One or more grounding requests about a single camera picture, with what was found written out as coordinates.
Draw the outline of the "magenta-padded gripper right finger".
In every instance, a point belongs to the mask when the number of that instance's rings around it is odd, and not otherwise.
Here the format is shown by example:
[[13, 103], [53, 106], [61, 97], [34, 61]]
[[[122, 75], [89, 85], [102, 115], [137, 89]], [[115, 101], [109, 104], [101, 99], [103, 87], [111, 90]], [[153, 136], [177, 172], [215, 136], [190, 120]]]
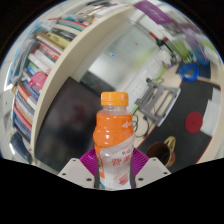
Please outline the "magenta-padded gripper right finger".
[[146, 186], [170, 174], [171, 172], [156, 157], [149, 158], [140, 150], [133, 150], [130, 169], [132, 189]]

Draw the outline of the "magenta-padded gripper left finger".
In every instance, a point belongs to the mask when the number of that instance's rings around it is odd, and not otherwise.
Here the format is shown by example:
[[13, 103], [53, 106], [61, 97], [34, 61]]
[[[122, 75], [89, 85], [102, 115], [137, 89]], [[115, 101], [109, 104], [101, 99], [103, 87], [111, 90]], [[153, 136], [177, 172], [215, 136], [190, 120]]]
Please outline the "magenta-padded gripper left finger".
[[80, 159], [70, 159], [58, 176], [78, 186], [97, 189], [98, 164], [95, 150], [89, 150]]

